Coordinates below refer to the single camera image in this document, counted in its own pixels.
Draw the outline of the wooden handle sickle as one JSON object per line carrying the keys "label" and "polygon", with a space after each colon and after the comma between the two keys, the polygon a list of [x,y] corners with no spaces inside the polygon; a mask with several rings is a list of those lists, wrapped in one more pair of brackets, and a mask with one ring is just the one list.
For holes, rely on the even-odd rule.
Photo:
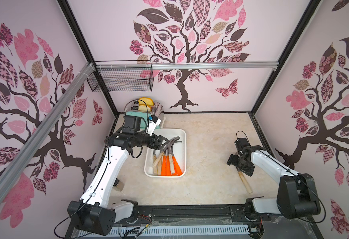
{"label": "wooden handle sickle", "polygon": [[248,181],[246,180],[246,178],[245,178],[243,172],[238,171],[238,174],[239,174],[239,177],[240,177],[240,179],[241,179],[241,181],[242,181],[242,183],[243,183],[243,185],[244,185],[244,187],[245,187],[247,193],[248,193],[248,194],[252,194],[252,193],[253,193],[253,190],[252,190],[250,184],[248,183]]}
{"label": "wooden handle sickle", "polygon": [[161,175],[162,161],[160,160],[157,165],[157,175]]}
{"label": "wooden handle sickle", "polygon": [[171,170],[171,174],[172,174],[173,170],[174,170],[174,166],[173,166],[173,160],[172,160],[172,153],[171,152],[169,152],[169,163],[170,163],[170,170]]}
{"label": "wooden handle sickle", "polygon": [[157,166],[155,165],[156,162],[156,153],[155,150],[152,152],[152,172],[153,175],[157,175]]}
{"label": "wooden handle sickle", "polygon": [[159,156],[156,157],[156,162],[155,162],[155,165],[157,166],[159,161],[161,160],[162,156],[163,156],[163,152],[166,151],[166,149],[168,148],[169,152],[171,152],[171,148],[172,148],[172,145],[175,141],[178,141],[180,139],[179,136],[177,137],[174,137],[172,139],[164,139],[164,143],[159,147]]}

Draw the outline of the orange handle sickle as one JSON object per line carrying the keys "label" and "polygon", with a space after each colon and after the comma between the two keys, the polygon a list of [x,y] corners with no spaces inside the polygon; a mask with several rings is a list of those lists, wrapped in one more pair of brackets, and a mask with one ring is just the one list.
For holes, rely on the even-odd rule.
{"label": "orange handle sickle", "polygon": [[162,156],[161,176],[166,176],[166,151],[163,152]]}
{"label": "orange handle sickle", "polygon": [[172,145],[172,148],[171,148],[171,153],[172,153],[172,160],[173,160],[173,166],[174,166],[174,169],[176,170],[177,172],[177,176],[181,176],[182,175],[182,170],[179,166],[179,164],[177,163],[177,160],[174,156],[174,152],[173,152],[173,147],[174,147],[174,144],[177,143],[178,141],[175,141]]}
{"label": "orange handle sickle", "polygon": [[172,173],[171,175],[172,175],[172,176],[177,176],[177,172],[176,172],[175,169],[173,170],[173,173]]}
{"label": "orange handle sickle", "polygon": [[166,171],[166,176],[171,176],[168,148],[165,151],[165,171]]}

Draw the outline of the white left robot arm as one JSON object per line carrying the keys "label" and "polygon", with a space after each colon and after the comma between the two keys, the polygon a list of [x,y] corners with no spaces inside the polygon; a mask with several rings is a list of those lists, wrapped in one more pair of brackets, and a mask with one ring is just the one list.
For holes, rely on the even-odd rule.
{"label": "white left robot arm", "polygon": [[75,229],[106,236],[113,225],[124,219],[137,219],[138,203],[122,200],[111,205],[110,194],[119,172],[134,147],[159,150],[163,136],[137,132],[116,132],[106,138],[107,153],[88,189],[79,201],[71,201],[67,212]]}

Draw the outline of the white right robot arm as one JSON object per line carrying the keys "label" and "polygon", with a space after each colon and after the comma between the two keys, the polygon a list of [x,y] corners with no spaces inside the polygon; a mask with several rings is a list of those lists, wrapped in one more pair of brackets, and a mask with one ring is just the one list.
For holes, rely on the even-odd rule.
{"label": "white right robot arm", "polygon": [[231,154],[227,165],[238,172],[252,176],[256,167],[261,168],[278,184],[276,197],[256,197],[246,200],[245,212],[255,214],[277,214],[287,219],[301,219],[321,213],[314,178],[286,167],[272,157],[260,145],[252,146],[246,138],[234,142],[236,154]]}

